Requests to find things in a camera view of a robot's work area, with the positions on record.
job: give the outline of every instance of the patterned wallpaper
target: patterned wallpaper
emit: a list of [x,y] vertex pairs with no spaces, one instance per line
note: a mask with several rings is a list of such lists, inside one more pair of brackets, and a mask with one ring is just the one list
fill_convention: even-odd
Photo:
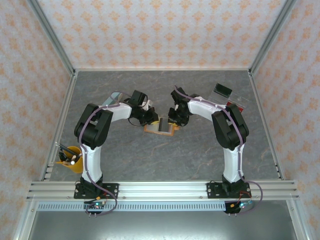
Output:
[[69,74],[26,0],[0,1],[0,239],[40,176]]
[[39,0],[75,68],[248,68],[285,0]]
[[320,236],[320,4],[298,0],[255,76],[288,179]]

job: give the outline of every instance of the cable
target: cable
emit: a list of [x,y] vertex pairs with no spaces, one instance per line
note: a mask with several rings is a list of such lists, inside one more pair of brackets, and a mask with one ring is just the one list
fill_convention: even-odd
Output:
[[148,95],[145,95],[145,97],[146,97],[145,104],[143,106],[141,106],[141,108],[144,108],[148,104]]
[[141,124],[141,125],[134,125],[134,124],[130,121],[130,118],[128,118],[128,122],[129,122],[132,126],[135,126],[135,127],[142,127],[142,124]]
[[[98,201],[98,200],[102,200],[102,197],[103,196],[105,196],[105,200],[103,200],[102,201],[102,204],[100,205],[98,202],[95,202],[95,201]],[[108,201],[108,197],[107,197],[107,194],[106,193],[104,193],[104,194],[102,194],[102,196],[98,196],[98,197],[96,197],[95,199],[92,199],[92,200],[90,200],[90,201],[85,201],[84,202],[84,204],[87,204],[87,206],[86,206],[86,208],[85,208],[85,212],[87,213],[87,214],[89,214],[89,216],[92,214],[91,212],[89,212],[88,210],[89,210],[89,208],[90,207],[92,207],[92,206],[101,206],[101,207],[104,207],[105,205],[106,205],[106,203],[107,203],[107,201]],[[94,216],[99,216],[100,215],[100,213],[94,213]]]
[[240,169],[241,169],[241,147],[242,147],[242,145],[244,144],[244,141],[243,141],[243,139],[242,139],[242,137],[241,137],[241,134],[240,134],[240,132],[239,132],[239,129],[238,129],[235,121],[234,121],[233,118],[230,116],[230,113],[227,112],[227,110],[225,110],[223,107],[219,106],[218,104],[214,104],[213,102],[210,102],[210,101],[208,101],[208,100],[198,99],[198,98],[194,98],[194,97],[190,97],[190,96],[184,95],[183,93],[181,93],[181,92],[178,91],[178,87],[177,87],[176,85],[174,85],[174,90],[175,90],[179,95],[181,95],[181,96],[183,96],[183,97],[185,97],[185,98],[187,98],[187,99],[194,100],[194,101],[196,101],[196,102],[204,102],[204,103],[209,104],[209,105],[211,105],[211,106],[214,106],[214,107],[216,107],[216,108],[218,108],[218,109],[221,109],[221,110],[226,114],[226,116],[228,117],[228,119],[230,120],[230,122],[232,123],[232,125],[233,125],[233,127],[234,127],[234,130],[235,130],[235,132],[236,132],[236,134],[238,135],[239,140],[240,140],[240,145],[238,146],[238,174],[239,174],[239,177],[240,177],[240,179],[241,179],[242,181],[244,181],[245,183],[249,183],[249,184],[251,183],[251,184],[256,185],[256,186],[260,189],[260,192],[261,192],[261,197],[260,197],[260,200],[259,200],[259,202],[257,203],[257,205],[256,205],[255,207],[251,208],[251,209],[248,210],[248,211],[238,213],[238,215],[252,212],[252,210],[256,209],[257,206],[261,203],[261,201],[262,201],[262,199],[263,199],[263,197],[264,197],[264,193],[263,193],[263,191],[262,191],[261,186],[260,186],[257,182],[255,182],[255,181],[250,181],[250,180],[245,180],[245,179],[243,178],[243,176],[241,175],[241,170],[240,170]]
[[239,197],[238,201],[236,202],[236,204],[238,204],[238,203],[240,202],[243,194],[247,194],[247,195],[250,197],[250,199],[252,200],[252,196],[251,196],[251,194],[250,194],[249,192],[247,192],[247,191],[240,191],[239,193],[240,193],[240,197]]
[[[91,115],[88,117],[88,119],[86,120],[86,122],[84,123],[83,128],[82,128],[82,130],[81,130],[81,132],[80,132],[80,135],[79,135],[79,144],[80,144],[80,146],[84,149],[84,153],[83,153],[84,170],[85,170],[85,172],[86,172],[87,177],[89,178],[90,182],[91,182],[96,188],[98,188],[98,189],[102,190],[103,192],[109,194],[109,195],[114,199],[114,201],[115,201],[115,205],[113,206],[112,209],[110,209],[110,210],[108,210],[108,211],[103,211],[103,212],[101,212],[101,213],[99,213],[99,214],[95,214],[95,216],[102,216],[102,215],[106,215],[106,214],[111,213],[113,210],[116,209],[116,207],[117,207],[117,205],[118,205],[118,200],[117,200],[116,196],[115,196],[112,192],[110,192],[109,190],[107,190],[107,189],[99,186],[99,185],[96,184],[95,181],[91,178],[91,176],[90,176],[90,174],[89,174],[89,171],[88,171],[88,162],[87,162],[88,150],[87,150],[87,148],[86,148],[86,147],[83,145],[83,143],[82,143],[82,137],[83,137],[83,135],[84,135],[84,132],[85,132],[85,130],[86,130],[89,122],[90,122],[91,119],[96,115],[97,112],[99,112],[100,110],[103,110],[103,109],[115,108],[115,107],[118,107],[118,106],[120,106],[119,103],[114,104],[114,105],[101,106],[101,107],[97,108],[96,110],[94,110],[94,111],[91,113]],[[86,214],[88,214],[88,215],[90,216],[91,213],[88,212],[89,206],[86,208],[85,212],[86,212]]]

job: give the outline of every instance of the black mounting plate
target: black mounting plate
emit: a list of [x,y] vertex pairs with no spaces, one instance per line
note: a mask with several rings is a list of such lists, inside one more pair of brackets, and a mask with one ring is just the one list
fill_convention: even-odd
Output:
[[251,195],[250,185],[247,182],[243,182],[236,190],[230,191],[228,194],[223,189],[222,182],[209,182],[206,184],[206,193],[208,199],[238,199],[240,197],[240,192],[247,192]]
[[[119,183],[103,183],[102,187],[109,192],[113,193],[115,198],[118,199],[118,193],[119,193]],[[74,199],[95,199],[98,197],[95,193],[85,191],[84,188],[82,187],[81,183],[78,182],[75,185],[75,190],[74,190]]]

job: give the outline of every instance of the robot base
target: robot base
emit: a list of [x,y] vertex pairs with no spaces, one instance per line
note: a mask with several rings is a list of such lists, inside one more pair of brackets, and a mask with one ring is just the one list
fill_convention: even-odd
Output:
[[[113,193],[116,198],[118,198],[119,184],[118,183],[104,183],[102,182],[102,177],[96,182],[100,187]],[[83,177],[80,178],[80,182],[75,184],[74,199],[95,199],[101,197],[104,192],[94,186],[91,182],[84,180]]]
[[238,199],[240,192],[245,192],[251,195],[250,185],[243,180],[236,182],[228,182],[222,176],[222,182],[209,182],[206,184],[206,193],[208,199]]

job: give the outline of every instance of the robotic arm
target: robotic arm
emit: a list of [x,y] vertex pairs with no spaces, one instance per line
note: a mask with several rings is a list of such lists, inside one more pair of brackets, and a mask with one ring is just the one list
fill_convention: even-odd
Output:
[[242,171],[242,152],[244,144],[240,148],[240,159],[238,159],[238,146],[240,139],[232,124],[229,124],[228,117],[221,110],[225,109],[230,113],[234,120],[243,143],[249,135],[248,127],[235,104],[220,105],[204,100],[197,94],[188,96],[184,90],[179,87],[177,91],[173,91],[171,96],[174,100],[175,108],[170,108],[168,117],[169,123],[177,124],[178,126],[185,126],[188,124],[189,117],[193,114],[200,115],[209,121],[213,122],[215,136],[219,144],[223,147],[224,152],[224,172],[222,175],[222,184],[216,184],[216,189],[213,189],[212,195],[221,197],[221,194],[226,194],[227,197],[238,197],[240,191],[246,191],[249,185],[245,183],[239,176],[238,170],[243,177]]
[[[90,103],[86,106],[75,129],[74,135],[80,140],[80,133],[88,120],[89,116],[100,106]],[[158,115],[152,102],[148,100],[146,94],[135,90],[131,98],[120,102],[117,106],[102,109],[96,113],[90,123],[85,128],[81,142],[87,150],[86,167],[91,179],[99,186],[103,185],[103,174],[100,167],[101,146],[106,141],[110,124],[121,119],[136,118],[141,126],[158,121]],[[80,178],[80,184],[86,192],[99,196],[101,191],[96,188],[89,179],[85,171],[85,161],[83,161],[83,173]]]

